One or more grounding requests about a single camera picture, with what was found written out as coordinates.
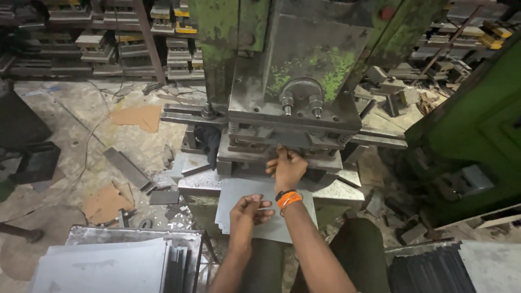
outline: olive green pants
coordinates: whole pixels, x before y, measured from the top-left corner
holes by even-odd
[[[281,292],[285,244],[253,239],[252,247],[252,258],[244,271],[239,292]],[[358,291],[390,292],[382,234],[371,221],[364,218],[346,220],[329,247]],[[308,292],[300,267],[291,292]]]

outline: black glove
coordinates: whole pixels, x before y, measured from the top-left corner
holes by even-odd
[[[221,131],[212,126],[196,126],[194,135],[195,139],[201,142],[210,167],[215,170],[217,167],[217,152],[221,142]]]

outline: hand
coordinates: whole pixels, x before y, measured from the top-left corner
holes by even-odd
[[[241,197],[230,211],[230,244],[228,251],[250,259],[252,253],[253,225],[260,225],[275,214],[274,210],[258,210],[270,207],[271,201],[261,201],[262,194]]]
[[[307,162],[294,151],[287,151],[282,144],[277,146],[279,158],[266,164],[266,173],[275,178],[275,193],[295,189],[306,173]]]

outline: stack of metal sheets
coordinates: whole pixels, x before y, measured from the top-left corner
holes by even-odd
[[[521,245],[468,240],[395,257],[389,267],[393,293],[515,293],[520,274]]]
[[[182,292],[187,255],[187,247],[162,238],[51,246],[27,292]]]
[[[221,189],[217,214],[215,216],[215,223],[219,225],[222,233],[230,234],[230,211],[237,204],[239,199],[243,196],[257,193],[264,195],[262,200],[273,202],[273,205],[269,209],[275,210],[275,215],[273,215],[268,222],[253,228],[253,238],[293,243],[284,218],[280,215],[280,209],[275,202],[276,194],[274,193],[274,187],[275,183],[271,178],[269,182],[242,178],[226,180]],[[303,203],[316,226],[317,217],[311,192],[304,189],[299,189],[298,192],[302,195]]]

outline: concrete floor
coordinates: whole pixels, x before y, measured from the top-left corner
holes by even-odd
[[[113,91],[117,91],[120,86],[119,82],[97,82],[96,84],[99,88]],[[201,92],[204,91],[204,88],[198,88],[200,91],[193,88],[164,88],[144,96],[141,92],[144,87],[142,82],[125,82],[123,91],[127,94],[122,97],[101,93],[88,82],[18,82],[15,90],[19,95],[23,95],[53,86],[60,86],[61,89],[24,96],[23,100],[53,131],[50,140],[61,148],[58,167],[64,172],[66,178],[42,193],[34,192],[30,185],[18,186],[7,201],[0,203],[0,222],[48,205],[60,203],[81,207],[85,197],[95,193],[110,181],[126,184],[127,180],[102,155],[103,151],[109,147],[122,151],[149,178],[153,178],[155,174],[165,169],[162,160],[164,145],[167,144],[172,150],[177,150],[184,135],[185,125],[161,122],[157,133],[147,133],[139,126],[115,125],[106,117],[106,114],[108,111],[126,107],[175,103],[158,98],[157,94],[168,94],[168,91],[171,93],[187,92],[182,95],[185,99],[201,101],[204,98],[204,93]],[[391,118],[381,109],[383,100],[379,102],[378,106],[364,120],[366,126],[404,131],[422,117],[417,108],[413,106],[409,108],[406,115]],[[94,136],[90,138],[87,149],[87,139],[93,128],[95,128]],[[374,172],[378,173],[384,182],[384,186],[380,187],[364,186],[364,194],[369,194],[372,189],[379,189],[384,195],[398,192],[399,186],[382,164],[376,148],[371,148],[366,152],[363,159],[370,163]],[[146,195],[132,184],[130,184],[130,188],[138,211],[130,221],[131,226],[137,226],[145,218],[150,218],[154,227],[158,229],[169,229],[168,223],[174,223],[177,228],[190,228],[194,224],[191,217],[180,214],[169,221],[165,218],[166,206],[148,205]],[[382,219],[373,218],[365,212],[359,212],[358,216],[370,219],[380,228],[386,247],[399,246],[394,236],[394,230],[386,227]],[[336,225],[333,223],[322,231],[326,240],[330,241],[334,237],[338,227],[338,223]],[[521,231],[512,226],[510,226],[510,232],[506,233],[498,228],[473,230],[468,225],[461,224],[449,228],[443,237],[521,243]],[[5,238],[5,235],[0,235],[0,245]],[[212,240],[212,243],[222,259],[226,253],[226,240],[216,239]],[[286,250],[283,292],[289,291],[296,273],[297,261],[294,255],[292,248]],[[23,292],[26,284],[27,282],[10,279],[0,271],[0,292]]]

